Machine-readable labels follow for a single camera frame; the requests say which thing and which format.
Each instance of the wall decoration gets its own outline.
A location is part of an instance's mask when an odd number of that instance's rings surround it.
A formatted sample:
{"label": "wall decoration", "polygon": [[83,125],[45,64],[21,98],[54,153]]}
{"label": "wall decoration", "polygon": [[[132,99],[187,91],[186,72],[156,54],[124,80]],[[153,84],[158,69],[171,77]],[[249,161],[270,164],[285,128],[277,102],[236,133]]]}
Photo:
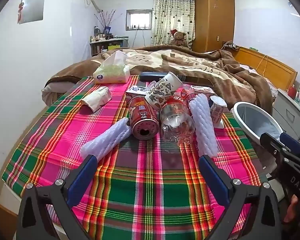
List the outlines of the wall decoration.
{"label": "wall decoration", "polygon": [[18,24],[43,20],[44,0],[21,0],[18,9]]}

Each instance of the plaid tablecloth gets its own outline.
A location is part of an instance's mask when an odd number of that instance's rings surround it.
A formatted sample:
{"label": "plaid tablecloth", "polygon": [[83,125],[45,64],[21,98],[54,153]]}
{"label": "plaid tablecloth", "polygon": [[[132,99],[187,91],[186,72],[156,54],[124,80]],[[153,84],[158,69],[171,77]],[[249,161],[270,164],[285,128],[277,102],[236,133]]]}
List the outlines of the plaid tablecloth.
{"label": "plaid tablecloth", "polygon": [[[125,91],[137,84],[111,84],[113,99],[92,114],[79,100],[99,87],[92,77],[78,82],[32,127],[12,156],[2,178],[19,196],[27,183],[51,185],[80,165],[80,146],[127,116]],[[232,178],[259,185],[257,156],[231,113],[215,129],[217,166]],[[55,223],[58,219],[49,206]],[[194,144],[181,145],[130,136],[98,164],[80,204],[73,211],[95,239],[204,239],[223,208],[198,169]],[[243,210],[234,231],[243,224]]]}

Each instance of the paper cup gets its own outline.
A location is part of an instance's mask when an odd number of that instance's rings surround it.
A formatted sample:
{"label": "paper cup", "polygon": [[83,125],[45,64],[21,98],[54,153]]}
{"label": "paper cup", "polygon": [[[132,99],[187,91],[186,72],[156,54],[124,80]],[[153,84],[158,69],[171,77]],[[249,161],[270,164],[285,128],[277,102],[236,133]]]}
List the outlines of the paper cup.
{"label": "paper cup", "polygon": [[182,82],[180,79],[172,72],[169,72],[150,90],[146,95],[146,100],[153,109],[159,110],[168,98],[173,96],[181,86]]}

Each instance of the curtain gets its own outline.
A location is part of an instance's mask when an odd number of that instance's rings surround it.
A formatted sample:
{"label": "curtain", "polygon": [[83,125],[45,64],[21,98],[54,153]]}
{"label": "curtain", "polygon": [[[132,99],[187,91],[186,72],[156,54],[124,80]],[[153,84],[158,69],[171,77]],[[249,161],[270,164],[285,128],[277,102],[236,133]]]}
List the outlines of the curtain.
{"label": "curtain", "polygon": [[194,0],[154,0],[151,45],[169,44],[174,29],[194,40]]}

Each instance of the tissue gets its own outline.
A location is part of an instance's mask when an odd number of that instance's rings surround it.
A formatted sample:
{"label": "tissue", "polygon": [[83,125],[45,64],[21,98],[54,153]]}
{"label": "tissue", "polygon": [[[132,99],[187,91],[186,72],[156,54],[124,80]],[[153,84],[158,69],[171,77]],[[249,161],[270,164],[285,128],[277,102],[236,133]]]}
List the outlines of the tissue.
{"label": "tissue", "polygon": [[82,105],[87,105],[95,112],[101,106],[108,103],[112,98],[111,92],[108,87],[100,87],[92,93],[88,94],[80,100]]}
{"label": "tissue", "polygon": [[125,65],[127,55],[117,50],[93,73],[96,84],[127,83],[130,77],[129,66]]}
{"label": "tissue", "polygon": [[81,146],[80,155],[83,159],[89,154],[98,161],[106,156],[118,143],[131,135],[131,128],[127,125],[128,118],[122,118],[104,133]]}

